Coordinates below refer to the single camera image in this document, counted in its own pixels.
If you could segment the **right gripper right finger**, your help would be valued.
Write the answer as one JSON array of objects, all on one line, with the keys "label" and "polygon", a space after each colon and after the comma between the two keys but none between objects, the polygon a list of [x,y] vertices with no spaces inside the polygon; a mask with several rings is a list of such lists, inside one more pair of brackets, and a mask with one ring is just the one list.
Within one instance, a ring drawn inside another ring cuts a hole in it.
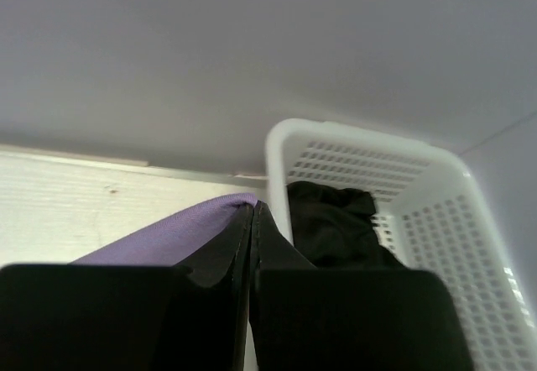
[{"label": "right gripper right finger", "polygon": [[250,323],[261,370],[461,370],[451,294],[424,270],[323,270],[253,211]]}]

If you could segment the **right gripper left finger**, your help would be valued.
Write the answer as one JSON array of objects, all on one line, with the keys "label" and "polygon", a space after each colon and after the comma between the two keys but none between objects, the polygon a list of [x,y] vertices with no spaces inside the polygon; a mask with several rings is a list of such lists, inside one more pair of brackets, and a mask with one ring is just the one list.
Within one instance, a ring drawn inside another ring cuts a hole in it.
[{"label": "right gripper left finger", "polygon": [[183,261],[1,271],[4,370],[240,370],[252,206]]}]

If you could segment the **purple t shirt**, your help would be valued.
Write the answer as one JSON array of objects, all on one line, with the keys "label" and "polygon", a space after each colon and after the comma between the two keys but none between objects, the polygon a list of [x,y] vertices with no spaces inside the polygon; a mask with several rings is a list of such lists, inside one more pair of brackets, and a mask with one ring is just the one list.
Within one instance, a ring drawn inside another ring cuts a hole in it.
[{"label": "purple t shirt", "polygon": [[74,264],[174,265],[211,241],[231,222],[241,206],[255,206],[252,193],[219,196],[176,212],[115,242]]}]

